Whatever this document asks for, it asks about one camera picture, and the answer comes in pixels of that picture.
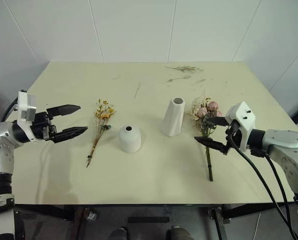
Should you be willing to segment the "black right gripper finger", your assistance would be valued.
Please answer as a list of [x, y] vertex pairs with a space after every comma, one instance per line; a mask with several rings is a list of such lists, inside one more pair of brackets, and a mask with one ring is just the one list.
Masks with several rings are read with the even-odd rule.
[[214, 127], [214, 126], [228, 126], [229, 123], [225, 119], [225, 117], [219, 117], [219, 116], [214, 116], [214, 117], [208, 117], [205, 120], [205, 123], [209, 127]]
[[207, 147], [207, 148], [210, 148], [210, 149], [214, 149], [214, 150], [220, 151], [220, 152], [223, 153], [223, 154], [227, 154], [226, 145], [224, 145], [224, 144], [221, 143], [221, 142], [214, 141], [213, 139], [208, 138], [208, 137], [204, 137], [204, 136], [195, 136], [194, 139], [195, 139], [198, 143], [204, 145], [204, 146]]

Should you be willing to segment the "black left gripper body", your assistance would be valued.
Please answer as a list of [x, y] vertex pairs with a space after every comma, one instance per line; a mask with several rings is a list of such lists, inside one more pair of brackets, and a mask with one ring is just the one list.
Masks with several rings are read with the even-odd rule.
[[32, 122], [31, 130], [34, 136], [39, 140], [55, 142], [57, 129], [52, 124], [53, 117], [47, 111], [37, 113]]

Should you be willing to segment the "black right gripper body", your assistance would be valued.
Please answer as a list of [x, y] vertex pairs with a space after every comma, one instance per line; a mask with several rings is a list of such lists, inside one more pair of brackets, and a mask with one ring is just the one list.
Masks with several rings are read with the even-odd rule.
[[226, 146], [225, 150], [229, 151], [231, 148], [233, 148], [233, 145], [229, 141], [229, 137], [232, 137], [232, 141], [235, 143], [235, 145], [240, 148], [240, 143], [241, 143], [241, 138], [242, 138], [242, 133], [239, 130], [240, 124], [238, 123], [237, 120], [233, 120], [231, 123], [228, 121], [225, 121], [226, 125], [228, 126], [227, 130], [225, 131], [226, 133]]

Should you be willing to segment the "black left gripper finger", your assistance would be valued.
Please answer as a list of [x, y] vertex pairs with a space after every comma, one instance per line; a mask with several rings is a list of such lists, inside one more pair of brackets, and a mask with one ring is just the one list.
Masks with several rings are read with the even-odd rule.
[[70, 114], [78, 111], [80, 108], [81, 107], [78, 105], [66, 104], [66, 105], [48, 108], [47, 113], [48, 113], [49, 118], [53, 118], [56, 116], [70, 115]]
[[64, 142], [83, 134], [87, 129], [88, 129], [87, 126], [77, 126], [77, 127], [67, 128], [62, 130], [61, 132], [56, 132], [55, 134], [52, 134], [51, 141], [53, 141], [55, 144]]

